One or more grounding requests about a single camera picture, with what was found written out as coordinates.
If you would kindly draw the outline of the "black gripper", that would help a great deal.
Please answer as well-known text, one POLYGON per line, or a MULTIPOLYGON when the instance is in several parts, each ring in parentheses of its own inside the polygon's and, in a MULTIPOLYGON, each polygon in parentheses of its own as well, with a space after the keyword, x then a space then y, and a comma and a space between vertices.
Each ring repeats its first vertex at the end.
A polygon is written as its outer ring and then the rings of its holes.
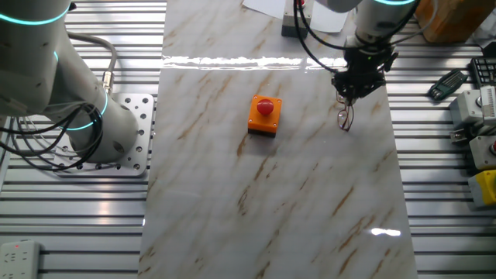
POLYGON ((344 104, 354 105, 357 99, 365 98, 385 85, 384 73, 391 69, 397 57, 392 46, 382 50, 346 50, 346 70, 337 72, 332 78, 332 85, 343 97, 344 104))

